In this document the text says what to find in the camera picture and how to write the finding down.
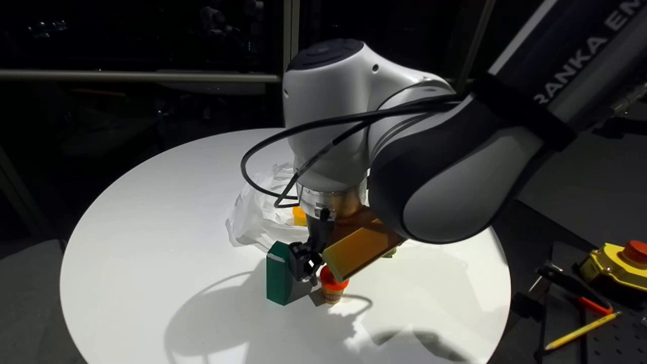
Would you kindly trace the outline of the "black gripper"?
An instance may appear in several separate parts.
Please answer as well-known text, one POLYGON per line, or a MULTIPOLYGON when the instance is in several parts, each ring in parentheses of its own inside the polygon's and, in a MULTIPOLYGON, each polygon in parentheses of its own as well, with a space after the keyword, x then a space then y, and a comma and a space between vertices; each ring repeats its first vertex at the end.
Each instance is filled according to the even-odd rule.
POLYGON ((332 243, 332 233, 325 228, 315 228, 305 241, 289 246, 289 263, 294 279, 299 284, 310 284, 317 269, 323 265, 323 250, 332 243))

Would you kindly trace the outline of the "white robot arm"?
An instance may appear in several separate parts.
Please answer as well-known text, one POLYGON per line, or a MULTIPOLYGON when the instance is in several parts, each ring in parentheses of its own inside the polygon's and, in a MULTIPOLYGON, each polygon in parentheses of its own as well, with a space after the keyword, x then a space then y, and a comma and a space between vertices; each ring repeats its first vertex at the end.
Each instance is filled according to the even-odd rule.
POLYGON ((283 80, 299 204, 345 222, 365 191, 398 243, 468 239, 644 68, 644 41, 647 0, 543 0, 467 94, 362 41, 314 45, 283 80))

